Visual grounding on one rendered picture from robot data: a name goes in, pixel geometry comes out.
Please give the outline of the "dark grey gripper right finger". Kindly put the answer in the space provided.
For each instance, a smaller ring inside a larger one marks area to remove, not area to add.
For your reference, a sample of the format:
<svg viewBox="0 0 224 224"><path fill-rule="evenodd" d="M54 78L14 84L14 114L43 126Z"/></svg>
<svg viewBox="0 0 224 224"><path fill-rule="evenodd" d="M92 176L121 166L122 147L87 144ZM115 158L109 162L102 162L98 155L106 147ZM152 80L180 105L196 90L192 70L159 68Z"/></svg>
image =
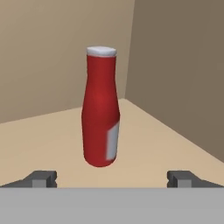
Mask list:
<svg viewBox="0 0 224 224"><path fill-rule="evenodd" d="M221 185L198 178L190 171L168 171L167 187L176 188L213 188Z"/></svg>

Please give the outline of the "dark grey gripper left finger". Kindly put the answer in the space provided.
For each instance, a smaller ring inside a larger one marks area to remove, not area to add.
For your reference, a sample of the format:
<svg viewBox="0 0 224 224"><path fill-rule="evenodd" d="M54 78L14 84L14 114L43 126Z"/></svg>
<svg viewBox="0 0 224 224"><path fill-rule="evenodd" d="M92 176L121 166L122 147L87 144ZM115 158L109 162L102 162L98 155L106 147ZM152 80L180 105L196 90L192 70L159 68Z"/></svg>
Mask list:
<svg viewBox="0 0 224 224"><path fill-rule="evenodd" d="M56 187L56 171L33 171L24 179L3 185L3 187L21 187L21 188L51 188Z"/></svg>

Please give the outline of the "red condiment bottle white cap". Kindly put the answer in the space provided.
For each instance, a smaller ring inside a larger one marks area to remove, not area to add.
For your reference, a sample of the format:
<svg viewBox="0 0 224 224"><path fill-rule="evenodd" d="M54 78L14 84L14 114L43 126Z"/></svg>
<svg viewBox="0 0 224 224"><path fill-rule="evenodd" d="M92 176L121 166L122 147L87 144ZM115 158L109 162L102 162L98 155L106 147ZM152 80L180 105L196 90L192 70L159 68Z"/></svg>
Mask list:
<svg viewBox="0 0 224 224"><path fill-rule="evenodd" d="M120 111L115 48L87 48L87 84L81 112L83 153L95 167L111 165L117 154Z"/></svg>

